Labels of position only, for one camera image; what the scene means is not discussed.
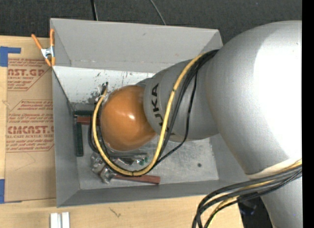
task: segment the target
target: cardboard sheet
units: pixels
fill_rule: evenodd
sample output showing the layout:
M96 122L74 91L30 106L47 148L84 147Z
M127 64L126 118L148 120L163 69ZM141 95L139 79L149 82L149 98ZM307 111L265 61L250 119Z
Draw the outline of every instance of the cardboard sheet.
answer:
M0 46L20 49L7 56L4 201L54 198L52 70L30 37L2 36Z

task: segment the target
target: orange clip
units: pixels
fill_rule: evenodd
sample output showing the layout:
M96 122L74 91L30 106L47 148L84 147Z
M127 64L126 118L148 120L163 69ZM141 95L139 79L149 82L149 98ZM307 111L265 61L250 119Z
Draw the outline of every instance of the orange clip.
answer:
M43 49L40 42L38 41L37 37L32 34L31 37L33 38L36 46L39 48L39 50L42 52L45 62L49 67L55 65L55 56L54 56L54 29L50 29L50 47L47 49Z

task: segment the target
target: black floor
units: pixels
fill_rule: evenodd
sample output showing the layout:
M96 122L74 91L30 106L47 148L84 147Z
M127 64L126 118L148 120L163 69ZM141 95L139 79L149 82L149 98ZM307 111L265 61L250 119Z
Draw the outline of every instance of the black floor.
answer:
M168 25L216 28L223 43L270 22L302 19L302 0L153 0ZM99 20L162 24L149 0L95 0ZM92 20L90 0L0 0L0 35L48 36L51 17ZM270 228L261 201L247 228Z

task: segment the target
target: black power cord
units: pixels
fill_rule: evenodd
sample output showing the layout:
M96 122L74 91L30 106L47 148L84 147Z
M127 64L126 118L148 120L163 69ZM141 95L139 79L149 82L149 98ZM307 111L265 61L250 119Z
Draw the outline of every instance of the black power cord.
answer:
M168 143L168 141L170 139L170 135L171 135L173 126L175 124L175 120L176 120L176 117L177 117L177 114L178 114L178 111L179 111L179 108L180 108L180 105L181 105L181 101L182 101L182 99L183 99L183 97L185 95L187 87L189 86L189 84L190 84L191 80L193 79L193 77L195 77L194 87L193 87L193 91L192 91L192 95L191 95L190 103L189 103L189 108L188 108L188 112L187 112L187 119L186 119L186 125L185 125L184 139L183 139L183 141L179 145L177 145L175 148L173 148L171 151L169 151L166 155L164 155L162 158L159 158L158 161L156 162L156 164L154 165L154 167L157 164L159 164L162 160L167 158L169 155L171 155L173 152L175 152L177 149L179 149L183 145L183 143L186 141L187 135L188 135L188 129L189 129L189 118L190 118L190 113L191 113L191 109L192 109L194 94L195 94L195 91L196 91L196 83L197 83L198 71L200 70L200 68L205 63L207 63L209 60L211 60L215 56L215 54L217 52L218 52L218 50L212 50L212 51L209 51L209 52L205 53L203 56L201 56L198 59L198 61L193 65L193 67L186 74L186 78L185 78L185 80L183 82L182 89L180 90L180 93L179 93L179 96L178 96L178 100L177 100L177 103L176 103L174 111L173 111L173 116L171 118L167 134L166 134L165 139L163 141L163 145L162 145L162 148L161 148L160 156L162 155L162 153L163 153L163 151L164 151L164 149L165 149L165 147L166 147L166 145L167 145L167 143Z
M208 194L206 197L203 198L203 200L200 202L196 215L193 219L192 223L192 228L196 228L196 225L198 225L199 228L207 228L212 221L214 215L224 209L225 207L228 207L234 203L239 203L242 201L248 201L260 196L263 196L265 194L268 194L272 191L275 191L287 183L299 178L302 176L302 164L295 166L292 169L287 169L286 171L283 171L281 173L268 176L268 177L263 177L263 178L258 178L254 179L251 181L246 181L243 183L238 183L234 184L231 186L227 186L224 188L221 188L219 190L216 190L210 194ZM216 197L215 199L209 201L206 203L208 200L211 198L214 198L218 194L224 194L221 197ZM212 205L219 203L221 201L225 201L228 199L231 199L233 197L237 197L235 201L231 201L230 203L225 204L224 206L218 208L212 215L211 217L207 220L205 226L202 225L201 222L201 215L204 211L206 211L209 207Z

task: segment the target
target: blue tape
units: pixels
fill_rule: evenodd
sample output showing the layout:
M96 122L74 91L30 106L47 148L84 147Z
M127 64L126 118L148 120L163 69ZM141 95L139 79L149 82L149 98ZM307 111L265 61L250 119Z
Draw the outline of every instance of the blue tape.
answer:
M0 47L0 67L8 66L9 53L21 53L21 48Z
M4 203L4 179L0 179L0 204Z

